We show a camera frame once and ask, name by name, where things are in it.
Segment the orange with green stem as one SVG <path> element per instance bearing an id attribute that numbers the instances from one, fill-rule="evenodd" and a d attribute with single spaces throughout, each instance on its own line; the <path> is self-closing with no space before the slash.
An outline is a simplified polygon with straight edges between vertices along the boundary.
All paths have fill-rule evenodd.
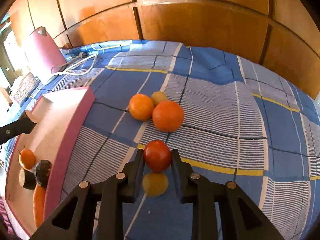
<path id="1" fill-rule="evenodd" d="M 22 168 L 31 170 L 36 164 L 36 157 L 32 150 L 25 148 L 19 153 L 18 161 Z"/>

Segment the orange carrot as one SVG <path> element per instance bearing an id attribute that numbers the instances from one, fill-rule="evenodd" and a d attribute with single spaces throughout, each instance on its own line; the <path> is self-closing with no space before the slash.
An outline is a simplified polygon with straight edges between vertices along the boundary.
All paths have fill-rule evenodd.
<path id="1" fill-rule="evenodd" d="M 46 189 L 36 184 L 33 193 L 33 216 L 37 228 L 43 223 Z"/>

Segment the cut dark vegetable slice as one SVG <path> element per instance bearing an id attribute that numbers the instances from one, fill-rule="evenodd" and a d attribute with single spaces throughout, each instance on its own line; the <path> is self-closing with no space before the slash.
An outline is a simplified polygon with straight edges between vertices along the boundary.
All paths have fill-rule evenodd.
<path id="1" fill-rule="evenodd" d="M 21 168 L 19 172 L 19 184 L 22 188 L 34 190 L 36 187 L 36 179 L 34 174 Z"/>

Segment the red tomato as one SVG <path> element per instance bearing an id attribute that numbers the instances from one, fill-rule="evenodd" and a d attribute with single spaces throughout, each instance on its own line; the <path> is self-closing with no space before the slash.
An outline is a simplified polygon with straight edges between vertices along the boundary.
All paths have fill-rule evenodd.
<path id="1" fill-rule="evenodd" d="M 151 141 L 144 148 L 144 161 L 153 172 L 164 172 L 171 165 L 171 158 L 170 148 L 160 140 Z"/>

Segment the pink white tray box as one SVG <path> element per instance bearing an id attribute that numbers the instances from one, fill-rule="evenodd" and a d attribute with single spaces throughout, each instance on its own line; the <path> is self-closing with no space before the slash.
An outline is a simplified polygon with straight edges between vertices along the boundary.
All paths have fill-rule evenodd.
<path id="1" fill-rule="evenodd" d="M 89 87 L 43 94 L 31 113 L 39 121 L 30 134 L 21 134 L 13 148 L 5 184 L 5 201 L 14 230 L 28 239 L 37 229 L 33 218 L 33 192 L 19 185 L 18 155 L 24 148 L 37 160 L 52 163 L 44 205 L 48 217 L 60 202 L 68 162 L 82 124 L 95 100 Z"/>

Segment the pink electric kettle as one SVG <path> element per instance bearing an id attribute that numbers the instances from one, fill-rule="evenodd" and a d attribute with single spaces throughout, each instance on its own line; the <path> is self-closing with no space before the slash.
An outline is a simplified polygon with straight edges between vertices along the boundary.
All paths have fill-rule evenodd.
<path id="1" fill-rule="evenodd" d="M 43 85 L 50 83 L 67 63 L 45 27 L 35 29 L 22 43 L 28 66 Z"/>

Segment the yellow-brown round potato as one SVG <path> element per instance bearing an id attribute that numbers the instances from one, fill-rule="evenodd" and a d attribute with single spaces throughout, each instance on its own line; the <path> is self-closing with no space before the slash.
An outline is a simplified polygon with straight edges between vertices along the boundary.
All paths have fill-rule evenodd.
<path id="1" fill-rule="evenodd" d="M 150 172 L 142 180 L 143 190 L 149 197 L 158 197 L 164 194 L 168 186 L 168 178 L 163 173 Z"/>

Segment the blue checkered bedsheet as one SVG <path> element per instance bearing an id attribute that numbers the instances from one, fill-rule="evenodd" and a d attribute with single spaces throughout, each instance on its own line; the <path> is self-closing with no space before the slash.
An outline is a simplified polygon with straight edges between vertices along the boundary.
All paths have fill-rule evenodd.
<path id="1" fill-rule="evenodd" d="M 285 239 L 304 239 L 319 216 L 319 108 L 290 81 L 242 57 L 169 41 L 101 42 L 63 50 L 95 54 L 38 85 L 5 125 L 43 94 L 90 87 L 95 101 L 68 162 L 63 200 L 81 181 L 105 181 L 153 140 L 179 151 L 209 180 L 236 182 Z M 161 91 L 184 110 L 182 126 L 158 131 L 127 108 L 135 94 Z"/>

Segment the orange fruit left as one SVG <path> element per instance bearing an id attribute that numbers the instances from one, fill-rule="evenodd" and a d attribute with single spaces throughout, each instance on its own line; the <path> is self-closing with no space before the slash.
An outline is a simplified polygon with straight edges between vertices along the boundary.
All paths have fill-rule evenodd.
<path id="1" fill-rule="evenodd" d="M 136 94 L 129 101 L 129 113 L 139 121 L 149 120 L 153 109 L 153 101 L 145 94 Z"/>

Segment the orange fruit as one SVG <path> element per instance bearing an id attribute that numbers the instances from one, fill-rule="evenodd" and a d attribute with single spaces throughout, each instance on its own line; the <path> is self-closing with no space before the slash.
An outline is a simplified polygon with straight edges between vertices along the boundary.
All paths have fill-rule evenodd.
<path id="1" fill-rule="evenodd" d="M 145 94 L 136 94 L 129 101 L 129 113 L 139 121 L 149 120 L 153 109 L 153 101 Z"/>
<path id="2" fill-rule="evenodd" d="M 174 132 L 183 124 L 184 110 L 174 101 L 162 101 L 154 108 L 152 120 L 159 131 Z"/>

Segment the orange fruit right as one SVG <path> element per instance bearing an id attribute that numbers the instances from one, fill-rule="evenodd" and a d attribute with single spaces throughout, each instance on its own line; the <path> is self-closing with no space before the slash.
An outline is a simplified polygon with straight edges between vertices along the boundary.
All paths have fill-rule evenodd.
<path id="1" fill-rule="evenodd" d="M 154 108 L 152 120 L 159 131 L 174 132 L 183 124 L 184 110 L 174 101 L 162 101 Z"/>

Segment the small yellow fruit behind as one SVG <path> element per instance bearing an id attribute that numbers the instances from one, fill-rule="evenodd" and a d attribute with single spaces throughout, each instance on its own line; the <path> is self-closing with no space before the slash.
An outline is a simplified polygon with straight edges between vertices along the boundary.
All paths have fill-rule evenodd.
<path id="1" fill-rule="evenodd" d="M 151 95 L 151 100 L 156 107 L 159 103 L 163 101 L 168 101 L 167 95 L 164 92 L 156 91 Z"/>

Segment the wooden wardrobe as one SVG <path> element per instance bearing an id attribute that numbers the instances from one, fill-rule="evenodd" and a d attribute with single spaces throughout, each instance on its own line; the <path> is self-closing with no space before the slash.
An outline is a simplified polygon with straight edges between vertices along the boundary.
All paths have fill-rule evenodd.
<path id="1" fill-rule="evenodd" d="M 177 41 L 242 56 L 319 94 L 319 24 L 301 0 L 8 0 L 18 43 L 37 27 L 59 47 Z"/>

